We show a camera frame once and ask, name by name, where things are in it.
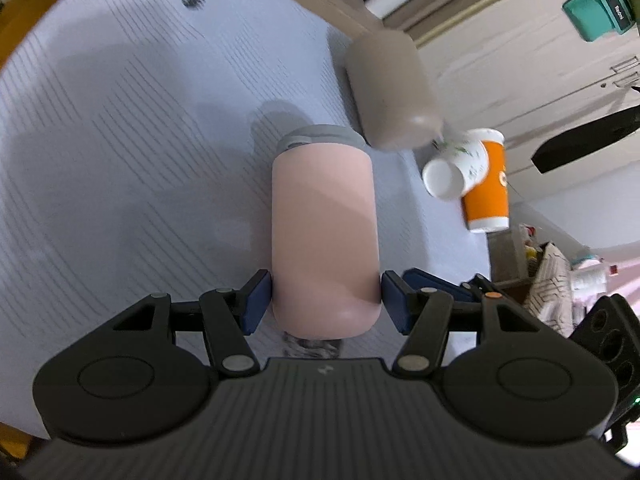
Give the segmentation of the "pink tumbler grey lid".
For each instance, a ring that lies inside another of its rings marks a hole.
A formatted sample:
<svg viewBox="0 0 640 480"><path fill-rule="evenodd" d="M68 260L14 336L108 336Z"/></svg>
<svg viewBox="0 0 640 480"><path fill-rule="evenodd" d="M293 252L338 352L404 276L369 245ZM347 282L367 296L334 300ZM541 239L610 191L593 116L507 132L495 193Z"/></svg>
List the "pink tumbler grey lid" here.
<svg viewBox="0 0 640 480"><path fill-rule="evenodd" d="M273 315L297 338L360 336L381 312L373 168L348 127L288 133L272 164Z"/></svg>

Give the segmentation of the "beige tumbler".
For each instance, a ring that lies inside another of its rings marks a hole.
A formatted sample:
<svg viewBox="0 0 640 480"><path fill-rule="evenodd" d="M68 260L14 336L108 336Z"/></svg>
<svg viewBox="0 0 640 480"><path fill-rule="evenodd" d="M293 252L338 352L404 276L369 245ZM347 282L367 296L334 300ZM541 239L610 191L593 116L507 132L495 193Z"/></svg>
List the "beige tumbler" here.
<svg viewBox="0 0 640 480"><path fill-rule="evenodd" d="M383 29L358 37L346 51L345 70L372 148L414 150L442 135L444 120L410 36Z"/></svg>

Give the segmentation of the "orange paper cup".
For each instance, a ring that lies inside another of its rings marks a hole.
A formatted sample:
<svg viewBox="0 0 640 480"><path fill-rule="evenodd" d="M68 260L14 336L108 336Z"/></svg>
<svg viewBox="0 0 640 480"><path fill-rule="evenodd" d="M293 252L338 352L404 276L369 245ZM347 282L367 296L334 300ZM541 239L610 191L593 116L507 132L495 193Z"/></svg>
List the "orange paper cup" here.
<svg viewBox="0 0 640 480"><path fill-rule="evenodd" d="M462 198L466 226L472 233L504 231L510 226L504 136L491 128L468 133L486 148L488 171L484 180Z"/></svg>

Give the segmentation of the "light wood wardrobe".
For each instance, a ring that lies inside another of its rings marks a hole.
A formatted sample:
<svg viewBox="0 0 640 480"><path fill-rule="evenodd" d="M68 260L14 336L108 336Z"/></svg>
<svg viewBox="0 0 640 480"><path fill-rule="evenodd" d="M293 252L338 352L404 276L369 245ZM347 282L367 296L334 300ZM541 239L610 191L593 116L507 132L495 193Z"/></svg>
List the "light wood wardrobe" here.
<svg viewBox="0 0 640 480"><path fill-rule="evenodd" d="M536 200L636 162L631 134L542 174L544 142L638 104L639 32L586 41L567 0L410 0L385 25L410 35L454 127L499 130L512 203Z"/></svg>

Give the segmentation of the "teal Redmi pouch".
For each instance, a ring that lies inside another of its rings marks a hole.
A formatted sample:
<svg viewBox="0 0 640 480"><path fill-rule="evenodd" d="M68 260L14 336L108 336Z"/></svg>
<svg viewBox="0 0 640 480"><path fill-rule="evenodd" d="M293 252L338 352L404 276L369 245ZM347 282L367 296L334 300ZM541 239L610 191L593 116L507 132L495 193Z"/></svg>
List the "teal Redmi pouch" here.
<svg viewBox="0 0 640 480"><path fill-rule="evenodd" d="M562 9L588 42L608 32L623 35L636 24L630 0L567 0Z"/></svg>

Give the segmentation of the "white patterned tablecloth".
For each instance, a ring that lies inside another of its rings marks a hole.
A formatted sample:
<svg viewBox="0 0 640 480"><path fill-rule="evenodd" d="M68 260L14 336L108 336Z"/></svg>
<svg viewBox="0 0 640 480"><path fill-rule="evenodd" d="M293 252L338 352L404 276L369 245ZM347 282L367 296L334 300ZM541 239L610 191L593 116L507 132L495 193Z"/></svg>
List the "white patterned tablecloth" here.
<svg viewBox="0 0 640 480"><path fill-rule="evenodd" d="M60 0L1 73L1 419L39 367L152 292L270 263L271 164L356 127L349 38L293 0Z"/></svg>

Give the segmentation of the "white floral paper cup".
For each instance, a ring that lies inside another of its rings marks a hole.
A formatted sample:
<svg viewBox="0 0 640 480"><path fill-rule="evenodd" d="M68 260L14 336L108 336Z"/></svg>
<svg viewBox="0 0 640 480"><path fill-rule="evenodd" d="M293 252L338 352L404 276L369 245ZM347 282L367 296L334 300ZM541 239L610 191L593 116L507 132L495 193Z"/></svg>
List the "white floral paper cup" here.
<svg viewBox="0 0 640 480"><path fill-rule="evenodd" d="M486 178L488 151L476 130L444 136L434 147L435 155L422 169L422 180L431 196L457 200Z"/></svg>

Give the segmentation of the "black ribbon bow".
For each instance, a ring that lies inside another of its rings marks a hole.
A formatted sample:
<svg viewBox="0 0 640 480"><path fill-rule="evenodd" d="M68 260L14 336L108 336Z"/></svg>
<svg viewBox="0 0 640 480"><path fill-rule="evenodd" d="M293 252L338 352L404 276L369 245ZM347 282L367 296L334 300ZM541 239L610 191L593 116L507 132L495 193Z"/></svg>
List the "black ribbon bow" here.
<svg viewBox="0 0 640 480"><path fill-rule="evenodd" d="M530 158L541 174L603 150L639 129L639 105L606 113L545 140Z"/></svg>

